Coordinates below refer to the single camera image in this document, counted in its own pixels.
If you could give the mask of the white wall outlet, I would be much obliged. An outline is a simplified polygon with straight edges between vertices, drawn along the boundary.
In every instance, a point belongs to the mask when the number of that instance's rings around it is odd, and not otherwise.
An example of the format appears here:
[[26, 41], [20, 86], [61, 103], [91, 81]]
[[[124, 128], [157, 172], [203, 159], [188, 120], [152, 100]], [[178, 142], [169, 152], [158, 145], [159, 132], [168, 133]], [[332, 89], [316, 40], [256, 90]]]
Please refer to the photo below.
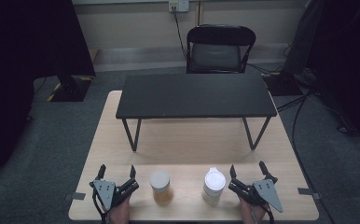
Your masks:
[[168, 9], [171, 13], [174, 12], [189, 12], [188, 0], [169, 0]]

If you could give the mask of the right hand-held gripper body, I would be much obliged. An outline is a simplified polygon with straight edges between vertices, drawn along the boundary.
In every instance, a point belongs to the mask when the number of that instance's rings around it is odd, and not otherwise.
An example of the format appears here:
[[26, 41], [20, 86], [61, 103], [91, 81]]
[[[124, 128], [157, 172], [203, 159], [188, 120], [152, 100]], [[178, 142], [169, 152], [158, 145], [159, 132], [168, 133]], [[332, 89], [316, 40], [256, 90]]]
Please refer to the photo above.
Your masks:
[[258, 180], [251, 185], [246, 185], [237, 178], [232, 178], [228, 188], [253, 206], [267, 203], [279, 213], [284, 211], [278, 192], [271, 179]]

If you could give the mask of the person's right hand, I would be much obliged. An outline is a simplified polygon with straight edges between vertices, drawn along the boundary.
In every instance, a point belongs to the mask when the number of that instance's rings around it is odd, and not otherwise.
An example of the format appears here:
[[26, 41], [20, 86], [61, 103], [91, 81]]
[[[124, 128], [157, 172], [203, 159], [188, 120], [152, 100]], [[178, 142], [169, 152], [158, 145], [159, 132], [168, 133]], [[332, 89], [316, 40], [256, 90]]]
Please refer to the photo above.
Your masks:
[[240, 208], [243, 224], [262, 224], [263, 217], [268, 207], [252, 206], [250, 203], [240, 198]]

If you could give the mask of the amber jar with white lid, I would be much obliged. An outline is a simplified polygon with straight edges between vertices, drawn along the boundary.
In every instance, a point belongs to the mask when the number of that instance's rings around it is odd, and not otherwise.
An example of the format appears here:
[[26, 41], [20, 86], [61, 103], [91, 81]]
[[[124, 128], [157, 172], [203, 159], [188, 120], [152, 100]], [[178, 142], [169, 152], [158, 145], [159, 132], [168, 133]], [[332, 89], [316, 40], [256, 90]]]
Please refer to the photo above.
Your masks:
[[173, 199], [170, 175], [163, 170], [157, 170], [150, 176], [150, 186], [153, 190], [154, 201], [158, 205], [166, 205]]

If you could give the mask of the black folding chair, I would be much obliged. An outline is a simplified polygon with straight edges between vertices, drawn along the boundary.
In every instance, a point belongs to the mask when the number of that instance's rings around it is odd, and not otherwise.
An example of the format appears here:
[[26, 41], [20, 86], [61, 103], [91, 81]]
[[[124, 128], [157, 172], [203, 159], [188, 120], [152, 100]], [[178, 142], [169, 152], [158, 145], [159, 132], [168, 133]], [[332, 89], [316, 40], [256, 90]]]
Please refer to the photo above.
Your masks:
[[255, 32], [244, 26], [196, 26], [187, 33], [187, 73], [244, 73], [255, 43]]

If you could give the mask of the white bottle with white cap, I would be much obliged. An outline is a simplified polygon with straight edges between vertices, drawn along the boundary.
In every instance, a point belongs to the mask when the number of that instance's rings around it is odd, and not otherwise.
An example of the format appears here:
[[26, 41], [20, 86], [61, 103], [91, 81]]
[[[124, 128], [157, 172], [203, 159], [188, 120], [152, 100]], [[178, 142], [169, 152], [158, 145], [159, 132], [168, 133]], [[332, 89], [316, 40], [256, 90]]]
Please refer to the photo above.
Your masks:
[[218, 204], [226, 182], [225, 176], [216, 167], [211, 167], [204, 177], [203, 200], [210, 205]]

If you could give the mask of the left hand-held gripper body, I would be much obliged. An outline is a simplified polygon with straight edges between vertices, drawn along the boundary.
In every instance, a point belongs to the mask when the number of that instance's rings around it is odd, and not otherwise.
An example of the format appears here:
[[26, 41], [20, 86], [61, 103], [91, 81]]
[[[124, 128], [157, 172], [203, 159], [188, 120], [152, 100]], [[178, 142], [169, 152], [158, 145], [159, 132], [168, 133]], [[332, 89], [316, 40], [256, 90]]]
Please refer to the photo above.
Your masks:
[[90, 185], [106, 211], [121, 205], [139, 188], [139, 184], [134, 178], [131, 178], [120, 187], [115, 182], [102, 179], [93, 180]]

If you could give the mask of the person's left hand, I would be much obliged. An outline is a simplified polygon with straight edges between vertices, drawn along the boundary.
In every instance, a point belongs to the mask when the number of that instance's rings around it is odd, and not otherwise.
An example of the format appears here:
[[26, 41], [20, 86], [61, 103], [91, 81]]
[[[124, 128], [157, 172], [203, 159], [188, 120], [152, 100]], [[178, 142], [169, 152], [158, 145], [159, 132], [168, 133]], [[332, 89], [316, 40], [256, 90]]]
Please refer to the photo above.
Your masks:
[[128, 197], [122, 204], [106, 212], [104, 224], [129, 224], [130, 212], [130, 197]]

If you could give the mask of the black stand base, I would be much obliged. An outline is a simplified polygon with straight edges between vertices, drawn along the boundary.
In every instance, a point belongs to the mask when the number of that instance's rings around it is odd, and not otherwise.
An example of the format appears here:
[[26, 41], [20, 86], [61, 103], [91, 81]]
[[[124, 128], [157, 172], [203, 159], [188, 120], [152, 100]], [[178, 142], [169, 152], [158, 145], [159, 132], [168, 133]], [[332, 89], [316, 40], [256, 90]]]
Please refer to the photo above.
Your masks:
[[83, 102], [93, 77], [60, 75], [59, 83], [48, 97], [49, 102]]
[[281, 72], [278, 75], [265, 75], [263, 77], [272, 96], [301, 95], [302, 92], [292, 74]]

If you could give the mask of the grey tape strip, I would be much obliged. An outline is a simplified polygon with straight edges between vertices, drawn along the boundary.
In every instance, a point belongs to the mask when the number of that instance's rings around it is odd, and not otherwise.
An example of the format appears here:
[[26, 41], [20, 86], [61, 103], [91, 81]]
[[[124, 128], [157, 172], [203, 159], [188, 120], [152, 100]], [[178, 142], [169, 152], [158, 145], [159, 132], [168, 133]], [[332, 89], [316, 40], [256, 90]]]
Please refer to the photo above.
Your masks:
[[86, 194], [85, 193], [80, 193], [80, 192], [72, 192], [72, 193], [67, 193], [64, 196], [64, 199], [66, 201], [72, 201], [72, 200], [80, 200], [83, 201], [85, 199]]
[[313, 189], [309, 189], [309, 188], [298, 188], [298, 194], [312, 196], [314, 200], [321, 199], [321, 196], [318, 192], [315, 192]]

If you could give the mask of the black low shelf table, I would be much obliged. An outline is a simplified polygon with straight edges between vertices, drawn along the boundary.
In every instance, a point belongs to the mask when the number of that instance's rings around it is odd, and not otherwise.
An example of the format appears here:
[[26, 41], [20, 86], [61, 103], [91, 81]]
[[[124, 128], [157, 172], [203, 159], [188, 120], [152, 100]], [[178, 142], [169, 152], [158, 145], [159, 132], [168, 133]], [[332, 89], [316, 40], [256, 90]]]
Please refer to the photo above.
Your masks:
[[130, 119], [263, 118], [265, 130], [278, 111], [263, 77], [246, 74], [129, 75], [125, 78], [116, 118], [123, 123], [131, 149], [139, 134]]

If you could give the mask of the grey hanging cloth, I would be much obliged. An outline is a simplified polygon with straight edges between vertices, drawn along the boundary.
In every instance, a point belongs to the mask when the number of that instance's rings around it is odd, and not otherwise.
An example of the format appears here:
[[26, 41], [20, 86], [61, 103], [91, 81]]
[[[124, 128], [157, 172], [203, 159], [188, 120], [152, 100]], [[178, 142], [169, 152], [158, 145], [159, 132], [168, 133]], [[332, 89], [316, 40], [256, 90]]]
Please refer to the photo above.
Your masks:
[[324, 5], [325, 0], [308, 0], [284, 63], [285, 73], [300, 75], [305, 68]]

